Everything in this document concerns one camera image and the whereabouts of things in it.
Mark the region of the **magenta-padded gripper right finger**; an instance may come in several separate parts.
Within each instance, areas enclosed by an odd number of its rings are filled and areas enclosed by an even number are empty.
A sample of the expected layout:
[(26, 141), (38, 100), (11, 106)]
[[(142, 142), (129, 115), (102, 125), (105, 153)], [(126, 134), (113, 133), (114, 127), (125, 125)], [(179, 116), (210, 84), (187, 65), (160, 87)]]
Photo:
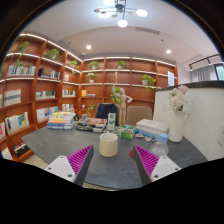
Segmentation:
[(158, 157), (137, 145), (133, 147), (133, 155), (143, 185), (147, 185), (180, 170), (180, 167), (169, 157)]

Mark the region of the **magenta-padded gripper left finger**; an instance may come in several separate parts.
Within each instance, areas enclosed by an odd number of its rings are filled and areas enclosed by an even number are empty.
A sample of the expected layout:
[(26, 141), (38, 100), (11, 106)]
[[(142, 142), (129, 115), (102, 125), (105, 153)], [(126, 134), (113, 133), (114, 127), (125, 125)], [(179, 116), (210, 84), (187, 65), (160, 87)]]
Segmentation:
[(58, 156), (45, 170), (82, 186), (93, 155), (94, 148), (89, 145), (69, 156)]

